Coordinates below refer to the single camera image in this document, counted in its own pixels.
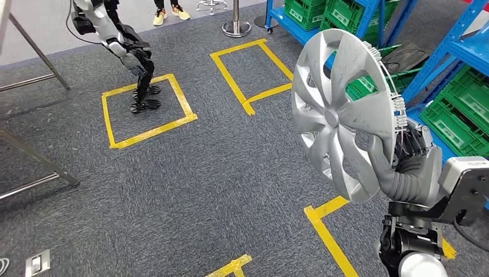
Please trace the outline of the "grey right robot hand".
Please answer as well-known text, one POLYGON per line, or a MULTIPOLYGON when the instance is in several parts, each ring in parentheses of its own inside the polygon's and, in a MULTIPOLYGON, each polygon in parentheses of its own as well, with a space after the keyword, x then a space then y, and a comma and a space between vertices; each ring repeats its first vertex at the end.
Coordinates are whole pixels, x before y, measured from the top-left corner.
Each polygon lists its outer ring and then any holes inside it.
POLYGON ((369 139, 368 155, 380 190, 391 200, 428 206, 439 192, 442 150, 432 140, 427 126, 408 118, 403 148, 408 155, 392 167, 378 136, 369 139))

